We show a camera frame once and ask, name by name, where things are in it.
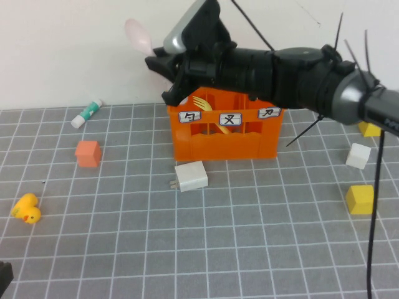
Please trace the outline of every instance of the pink spoon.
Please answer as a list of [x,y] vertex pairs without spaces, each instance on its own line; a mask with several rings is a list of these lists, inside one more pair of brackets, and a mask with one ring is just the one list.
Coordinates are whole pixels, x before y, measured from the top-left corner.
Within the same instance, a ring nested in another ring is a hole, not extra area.
[[127,20],[125,33],[135,50],[147,56],[155,56],[151,45],[151,37],[139,22],[134,19]]

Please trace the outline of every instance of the white wall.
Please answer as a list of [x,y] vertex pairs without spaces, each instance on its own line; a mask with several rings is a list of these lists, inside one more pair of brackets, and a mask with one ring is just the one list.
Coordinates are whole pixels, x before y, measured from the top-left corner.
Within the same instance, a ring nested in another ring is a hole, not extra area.
[[[263,48],[231,2],[219,1],[222,20],[239,46]],[[165,81],[150,73],[144,56],[131,49],[123,25],[131,17],[139,20],[159,46],[192,2],[2,0],[0,109],[85,105],[92,97],[106,104],[160,102]],[[238,2],[277,49],[332,44],[344,10],[339,50],[348,58],[343,42],[348,39],[365,65],[367,28],[373,71],[388,87],[399,88],[399,1]]]

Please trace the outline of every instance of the tube cap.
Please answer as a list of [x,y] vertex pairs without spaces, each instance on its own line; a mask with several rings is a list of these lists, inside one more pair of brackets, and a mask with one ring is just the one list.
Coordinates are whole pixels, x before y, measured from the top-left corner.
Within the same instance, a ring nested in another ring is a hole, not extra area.
[[94,103],[96,103],[99,107],[102,106],[102,102],[99,99],[93,100]]
[[75,129],[79,129],[85,122],[85,119],[78,115],[70,123]]

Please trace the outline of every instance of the orange crate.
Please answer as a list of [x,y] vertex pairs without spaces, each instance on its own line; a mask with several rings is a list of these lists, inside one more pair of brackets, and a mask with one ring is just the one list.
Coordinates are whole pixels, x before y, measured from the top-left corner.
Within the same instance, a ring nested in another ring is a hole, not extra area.
[[[195,106],[193,96],[206,100],[213,111]],[[267,110],[268,113],[272,110],[272,115],[266,113],[267,108],[272,108]],[[284,110],[279,113],[279,108],[268,102],[250,101],[242,93],[200,88],[184,105],[168,107],[168,114],[177,161],[277,156]],[[227,123],[226,128],[231,133],[222,133],[215,123]]]

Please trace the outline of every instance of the yellow fork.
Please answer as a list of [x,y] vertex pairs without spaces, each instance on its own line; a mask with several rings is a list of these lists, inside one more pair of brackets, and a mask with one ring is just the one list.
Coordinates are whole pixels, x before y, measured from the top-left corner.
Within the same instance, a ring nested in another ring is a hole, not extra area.
[[[194,105],[196,105],[198,108],[204,110],[204,111],[213,111],[212,106],[204,99],[198,98],[198,97],[193,97],[194,98]],[[224,133],[224,134],[230,134],[229,129],[227,129],[225,126],[221,126],[218,123],[215,123],[216,126]]]

